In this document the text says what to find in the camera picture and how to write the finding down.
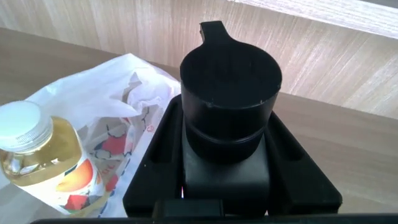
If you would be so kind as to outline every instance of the yellow liquid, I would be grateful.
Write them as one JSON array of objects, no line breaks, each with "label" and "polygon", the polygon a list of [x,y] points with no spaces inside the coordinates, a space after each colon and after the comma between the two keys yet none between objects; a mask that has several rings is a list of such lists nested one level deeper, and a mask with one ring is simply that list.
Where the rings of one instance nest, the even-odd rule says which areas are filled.
[{"label": "yellow liquid", "polygon": [[62,118],[52,117],[53,133],[43,145],[28,152],[0,151],[6,177],[20,187],[41,183],[72,168],[81,158],[76,131]]}]

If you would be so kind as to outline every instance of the bottle cap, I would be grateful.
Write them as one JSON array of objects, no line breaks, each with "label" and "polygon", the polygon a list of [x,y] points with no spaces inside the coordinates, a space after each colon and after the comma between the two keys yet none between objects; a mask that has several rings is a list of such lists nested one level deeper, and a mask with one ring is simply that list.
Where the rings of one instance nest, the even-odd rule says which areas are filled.
[{"label": "bottle cap", "polygon": [[30,101],[0,106],[0,149],[22,152],[43,144],[52,135],[52,119]]}]

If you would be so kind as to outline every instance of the wooden surface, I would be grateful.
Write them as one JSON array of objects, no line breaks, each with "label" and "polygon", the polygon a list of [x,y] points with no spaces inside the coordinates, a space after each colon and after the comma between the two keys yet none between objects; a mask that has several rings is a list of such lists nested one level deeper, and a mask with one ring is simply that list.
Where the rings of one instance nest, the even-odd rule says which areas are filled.
[{"label": "wooden surface", "polygon": [[[226,0],[0,0],[0,27],[115,54],[131,52],[178,67],[201,43],[199,23],[219,19],[234,38],[268,51],[279,62],[284,75],[282,92],[398,118],[398,40],[300,17],[324,13],[341,26],[344,21],[369,25],[373,31],[368,32],[390,27],[390,36],[396,37],[398,22],[393,20],[398,17],[393,7],[371,7],[368,2],[359,7],[358,0],[235,1],[245,4]],[[249,6],[250,2],[260,7]],[[335,2],[335,7],[326,2]],[[345,6],[348,11],[339,10]],[[297,13],[291,16],[261,7]],[[377,23],[372,23],[372,16],[378,18]]]},{"label": "wooden surface", "polygon": [[228,0],[398,39],[395,0]]},{"label": "wooden surface", "polygon": [[[115,56],[0,29],[0,103]],[[178,76],[178,69],[158,66]],[[274,109],[343,194],[340,213],[398,211],[398,120],[284,93]],[[49,217],[61,215],[11,184],[0,190],[0,223]]]}]

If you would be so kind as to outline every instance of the plastic bag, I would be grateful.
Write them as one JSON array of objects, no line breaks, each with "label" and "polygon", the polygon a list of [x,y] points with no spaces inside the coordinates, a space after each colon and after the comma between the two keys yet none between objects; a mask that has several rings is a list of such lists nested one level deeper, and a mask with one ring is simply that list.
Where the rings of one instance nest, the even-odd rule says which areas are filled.
[{"label": "plastic bag", "polygon": [[28,97],[78,131],[101,172],[109,199],[87,217],[126,217],[122,198],[180,84],[126,54],[59,79]]}]

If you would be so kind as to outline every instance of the juice bottle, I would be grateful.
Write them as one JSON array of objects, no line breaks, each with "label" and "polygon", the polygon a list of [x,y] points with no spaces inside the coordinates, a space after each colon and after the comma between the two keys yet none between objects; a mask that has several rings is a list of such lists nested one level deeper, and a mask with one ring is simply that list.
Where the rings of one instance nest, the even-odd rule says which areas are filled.
[{"label": "juice bottle", "polygon": [[33,102],[0,106],[0,163],[13,184],[66,215],[104,201],[103,180],[74,128]]}]

